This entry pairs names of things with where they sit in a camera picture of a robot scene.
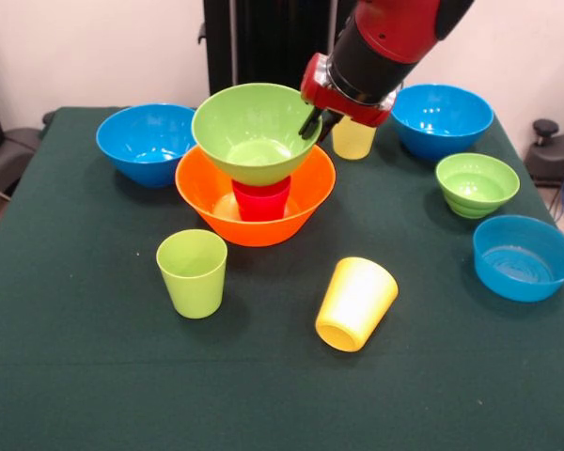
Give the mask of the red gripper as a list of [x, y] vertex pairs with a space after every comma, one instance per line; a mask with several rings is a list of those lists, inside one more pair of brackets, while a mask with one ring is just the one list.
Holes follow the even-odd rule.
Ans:
[[338, 124], [338, 114], [368, 127], [381, 125], [394, 106], [398, 90], [395, 88], [381, 101], [372, 105], [355, 101], [334, 85], [328, 70], [328, 60], [327, 55], [315, 53], [305, 68], [301, 83], [301, 98], [313, 108], [299, 130], [300, 136], [307, 140], [315, 133], [324, 110], [332, 113], [324, 113], [322, 116], [318, 143], [322, 142]]

